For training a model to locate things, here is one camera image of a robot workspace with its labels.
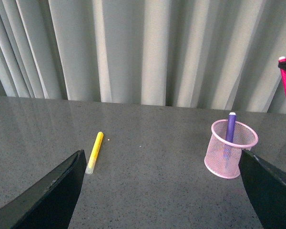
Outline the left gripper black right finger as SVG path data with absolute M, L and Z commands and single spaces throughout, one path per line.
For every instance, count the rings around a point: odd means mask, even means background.
M 239 161 L 242 181 L 265 229 L 286 229 L 286 172 L 249 150 Z

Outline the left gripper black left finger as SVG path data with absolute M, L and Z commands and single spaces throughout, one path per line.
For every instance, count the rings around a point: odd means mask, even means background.
M 66 229 L 82 189 L 84 150 L 64 160 L 46 176 L 0 208 L 0 229 Z

